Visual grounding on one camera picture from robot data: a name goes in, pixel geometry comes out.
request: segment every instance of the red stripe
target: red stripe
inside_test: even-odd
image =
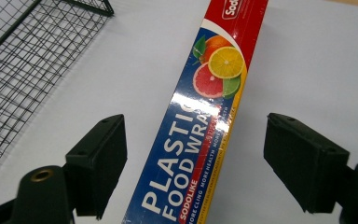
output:
[[[185,196],[185,201],[182,205],[182,209],[180,210],[180,215],[178,218],[179,223],[185,224],[188,218],[188,214],[190,213],[190,206],[194,200],[195,193],[197,192],[197,185],[200,181],[202,168],[205,164],[206,158],[208,156],[209,147],[211,146],[211,143],[213,141],[213,134],[217,123],[217,116],[211,117],[211,122],[209,124],[209,127],[207,129],[205,138],[202,142],[202,146],[199,153],[199,158],[197,159],[196,166],[194,167],[193,175],[191,176],[190,180],[190,187],[187,189],[187,193]],[[197,182],[196,187],[193,189],[193,192],[191,192],[191,185],[192,183]]]
[[[234,20],[223,18],[225,5],[229,5],[229,2],[229,0],[213,0],[206,11],[205,19],[213,21],[232,35],[240,46],[249,69],[268,0],[238,1],[241,4],[237,8],[238,17]]]

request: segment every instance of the cardboard box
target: cardboard box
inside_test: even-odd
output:
[[[212,0],[122,223],[205,223],[268,0]]]

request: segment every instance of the wire basket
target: wire basket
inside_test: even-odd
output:
[[[107,0],[0,0],[0,158],[112,15]]]

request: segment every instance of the white surface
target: white surface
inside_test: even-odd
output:
[[[122,113],[129,160],[103,220],[120,223],[208,0],[111,0],[116,16],[40,107],[0,166],[0,203],[23,175],[63,165],[100,119]],[[270,0],[207,223],[337,223],[303,214],[263,159],[269,112],[297,118],[358,163],[358,7]]]

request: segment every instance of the grapefruit slice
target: grapefruit slice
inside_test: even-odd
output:
[[[208,65],[214,76],[234,78],[242,73],[245,61],[237,49],[222,47],[211,55]]]
[[[207,98],[218,98],[223,95],[223,79],[215,77],[207,63],[201,65],[194,73],[193,86],[199,95]]]

